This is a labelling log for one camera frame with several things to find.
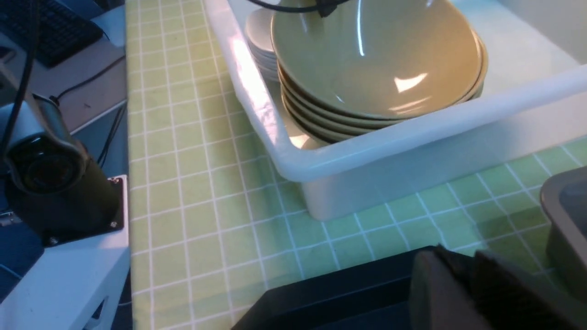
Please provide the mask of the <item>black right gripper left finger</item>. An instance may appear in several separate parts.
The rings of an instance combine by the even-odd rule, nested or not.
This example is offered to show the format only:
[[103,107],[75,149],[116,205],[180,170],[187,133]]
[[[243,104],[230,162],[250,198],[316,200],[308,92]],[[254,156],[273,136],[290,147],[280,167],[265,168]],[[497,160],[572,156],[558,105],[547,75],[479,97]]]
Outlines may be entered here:
[[435,246],[417,253],[408,309],[414,330],[491,330],[471,297],[472,257]]

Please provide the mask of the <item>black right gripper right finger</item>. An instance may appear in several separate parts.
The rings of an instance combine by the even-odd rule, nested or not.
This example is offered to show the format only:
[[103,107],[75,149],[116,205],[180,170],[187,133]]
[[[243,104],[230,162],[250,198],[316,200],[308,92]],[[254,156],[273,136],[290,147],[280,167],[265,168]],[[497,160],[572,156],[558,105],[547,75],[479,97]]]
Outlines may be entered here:
[[495,330],[584,330],[586,305],[489,251],[478,251],[472,299]]

